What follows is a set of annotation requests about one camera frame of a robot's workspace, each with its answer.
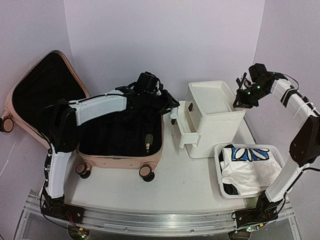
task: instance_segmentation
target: pink suitcase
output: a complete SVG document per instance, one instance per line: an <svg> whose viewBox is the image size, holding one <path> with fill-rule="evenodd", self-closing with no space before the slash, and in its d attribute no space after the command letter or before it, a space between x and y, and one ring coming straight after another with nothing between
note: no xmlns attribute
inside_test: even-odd
<svg viewBox="0 0 320 240"><path fill-rule="evenodd" d="M88 90L79 79L66 56L52 51L40 59L9 92L0 118L0 131L9 133L19 125L46 148L49 148L49 129L52 105L88 98ZM84 163L76 172L90 175L91 167L140 169L140 176L149 182L163 150L163 117L149 112L110 113L85 123L77 153ZM152 133L150 151L145 151L145 138Z"/></svg>

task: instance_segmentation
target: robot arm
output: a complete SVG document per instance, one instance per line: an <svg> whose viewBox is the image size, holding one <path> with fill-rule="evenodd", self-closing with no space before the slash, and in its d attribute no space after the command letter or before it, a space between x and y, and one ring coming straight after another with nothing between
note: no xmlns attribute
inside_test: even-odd
<svg viewBox="0 0 320 240"><path fill-rule="evenodd" d="M120 112L126 109L139 109L152 106L163 115L177 112L179 102L167 90L160 80L149 72L141 73L137 82L129 86L118 87L108 93L66 102L60 100L55 107L50 128L50 149L44 164L45 183L43 195L47 209L46 215L60 218L70 208L64 204L64 181L67 164L79 142L78 126L100 116ZM80 222L82 216L73 216Z"/></svg>
<svg viewBox="0 0 320 240"><path fill-rule="evenodd" d="M268 72L263 64L249 68L251 80L236 80L239 85L235 108L259 106L258 100L268 94L275 96L300 126L300 131L290 145L290 156L275 181L261 193L256 208L236 211L238 228L264 224L278 217L277 207L293 185L320 155L320 114L312 102L295 89L284 74Z"/></svg>

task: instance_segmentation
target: suitcase wheel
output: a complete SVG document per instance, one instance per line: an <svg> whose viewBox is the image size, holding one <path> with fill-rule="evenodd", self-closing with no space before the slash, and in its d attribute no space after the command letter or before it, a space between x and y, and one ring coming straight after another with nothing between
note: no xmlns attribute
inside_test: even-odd
<svg viewBox="0 0 320 240"><path fill-rule="evenodd" d="M0 118L0 131L5 133L10 133L14 129L14 121L10 117Z"/></svg>
<svg viewBox="0 0 320 240"><path fill-rule="evenodd" d="M139 175L145 182L151 182L155 178L155 173L152 172L152 168L147 165L140 168Z"/></svg>
<svg viewBox="0 0 320 240"><path fill-rule="evenodd" d="M91 170L85 163L80 163L75 168L76 174L78 174L82 179L87 179L91 175Z"/></svg>

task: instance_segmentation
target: suitcase lid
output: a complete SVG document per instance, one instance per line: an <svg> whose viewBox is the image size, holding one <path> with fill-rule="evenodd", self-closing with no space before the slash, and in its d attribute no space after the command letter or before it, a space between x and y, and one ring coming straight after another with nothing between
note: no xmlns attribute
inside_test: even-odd
<svg viewBox="0 0 320 240"><path fill-rule="evenodd" d="M17 84L12 93L12 105L22 120L48 138L57 101L88 96L88 90L67 57L55 50L37 62Z"/></svg>

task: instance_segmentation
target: folded shirt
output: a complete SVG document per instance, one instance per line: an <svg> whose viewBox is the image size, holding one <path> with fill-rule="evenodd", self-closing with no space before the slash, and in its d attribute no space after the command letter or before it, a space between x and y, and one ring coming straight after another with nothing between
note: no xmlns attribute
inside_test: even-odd
<svg viewBox="0 0 320 240"><path fill-rule="evenodd" d="M223 148L220 163L222 182L232 184L240 196L259 194L281 172L281 167L266 148Z"/></svg>

